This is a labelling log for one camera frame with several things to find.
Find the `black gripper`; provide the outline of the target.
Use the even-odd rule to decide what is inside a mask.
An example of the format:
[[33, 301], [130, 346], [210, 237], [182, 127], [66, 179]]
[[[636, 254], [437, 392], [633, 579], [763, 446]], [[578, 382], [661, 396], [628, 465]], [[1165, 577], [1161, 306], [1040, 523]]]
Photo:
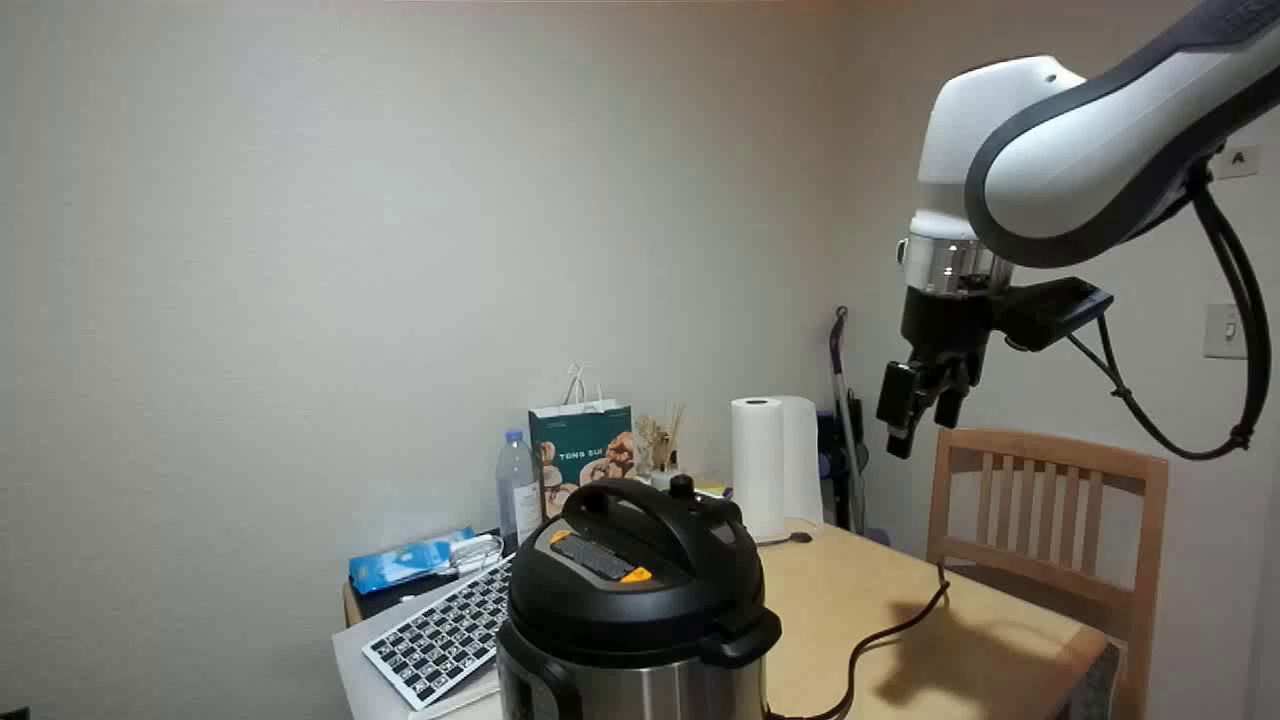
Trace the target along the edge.
[[918, 370], [930, 382], [945, 382], [938, 425], [957, 426], [968, 382], [983, 370], [994, 301], [907, 292], [900, 333], [914, 356], [884, 368], [878, 421], [887, 426], [887, 453], [907, 461], [926, 410]]

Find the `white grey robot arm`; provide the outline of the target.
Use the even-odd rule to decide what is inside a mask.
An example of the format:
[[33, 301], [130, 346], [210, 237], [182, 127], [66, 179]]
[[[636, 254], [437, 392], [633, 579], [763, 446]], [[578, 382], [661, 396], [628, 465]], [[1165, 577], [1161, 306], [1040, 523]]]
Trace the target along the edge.
[[1249, 382], [1227, 446], [1274, 388], [1259, 280], [1211, 201], [1211, 156], [1280, 98], [1280, 0], [1200, 0], [1118, 68], [1054, 57], [952, 77], [922, 149], [922, 204], [896, 249], [900, 337], [878, 415], [906, 454], [926, 421], [957, 425], [983, 346], [1040, 350], [1100, 324], [1107, 294], [1074, 266], [1196, 212], [1245, 319]]

